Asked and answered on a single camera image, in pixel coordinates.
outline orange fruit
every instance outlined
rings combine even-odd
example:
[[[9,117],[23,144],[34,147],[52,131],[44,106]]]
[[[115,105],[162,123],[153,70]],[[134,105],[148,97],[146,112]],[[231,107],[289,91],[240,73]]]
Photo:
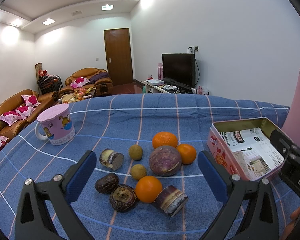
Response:
[[[177,150],[180,152],[183,164],[193,163],[197,157],[197,151],[189,144],[180,144]]]
[[[135,188],[138,199],[145,203],[152,203],[162,191],[161,182],[154,176],[141,178]]]
[[[170,145],[176,148],[178,146],[178,139],[173,133],[159,132],[153,137],[152,146],[156,149],[162,145]]]

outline white wall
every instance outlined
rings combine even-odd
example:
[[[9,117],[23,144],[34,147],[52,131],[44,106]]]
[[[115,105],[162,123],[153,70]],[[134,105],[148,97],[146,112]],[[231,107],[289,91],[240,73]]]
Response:
[[[141,0],[131,12],[135,75],[157,77],[162,53],[199,46],[212,95],[290,105],[300,68],[300,17],[288,0]]]
[[[0,104],[14,94],[38,91],[34,35],[0,23]]]
[[[96,67],[107,70],[104,30],[119,28],[130,29],[134,66],[129,13],[80,18],[36,34],[36,62],[42,62],[42,69],[48,73],[59,75],[63,83],[66,78],[82,68]]]

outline metal screw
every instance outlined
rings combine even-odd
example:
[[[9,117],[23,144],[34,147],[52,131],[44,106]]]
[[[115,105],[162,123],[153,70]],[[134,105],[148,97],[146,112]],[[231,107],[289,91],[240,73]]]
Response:
[[[26,179],[26,180],[25,180],[25,184],[26,184],[26,185],[30,185],[31,183],[32,183],[32,179]]]
[[[58,175],[54,176],[53,180],[56,181],[56,182],[62,180],[62,175],[58,174]]]
[[[269,180],[266,179],[266,178],[263,178],[262,179],[262,183],[265,184],[265,185],[268,185],[269,184]]]
[[[233,174],[232,176],[231,176],[231,178],[234,180],[234,181],[239,181],[241,178],[240,178],[240,176],[238,175],[238,174]]]

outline flat screen television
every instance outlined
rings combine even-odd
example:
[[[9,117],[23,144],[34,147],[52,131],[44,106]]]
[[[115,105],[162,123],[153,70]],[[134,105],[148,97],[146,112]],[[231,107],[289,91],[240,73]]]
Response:
[[[194,54],[162,54],[163,81],[188,90],[195,86]]]

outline brown leather sofa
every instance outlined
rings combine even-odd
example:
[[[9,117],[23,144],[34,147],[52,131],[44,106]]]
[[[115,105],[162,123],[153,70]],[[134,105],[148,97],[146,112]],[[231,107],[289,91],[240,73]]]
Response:
[[[98,69],[94,67],[90,68],[83,68],[81,70],[78,70],[77,72],[73,73],[71,77],[68,77],[66,79],[66,86],[59,91],[59,98],[61,98],[65,94],[73,93],[79,90],[79,88],[74,89],[73,87],[70,86],[70,84],[75,81],[79,77],[84,77],[87,79],[90,79],[92,76],[100,73],[107,72],[104,69]],[[112,85],[112,80],[110,77],[108,78],[101,78],[97,82],[91,85],[84,85],[84,88],[90,88],[90,87],[95,87],[96,89],[96,95],[97,96],[109,96],[112,95],[113,91],[113,85]]]
[[[0,105],[0,116],[5,112],[15,110],[19,106],[24,106],[25,103],[23,101],[22,95],[34,95],[37,97],[39,103],[41,104],[36,106],[35,110],[28,118],[26,118],[25,120],[17,121],[12,126],[8,126],[7,123],[0,120],[0,136],[8,137],[9,139],[7,142],[12,140],[23,128],[35,121],[40,113],[51,107],[55,103],[57,92],[50,92],[48,94],[39,96],[36,91],[32,91],[30,89],[23,90],[5,100]]]

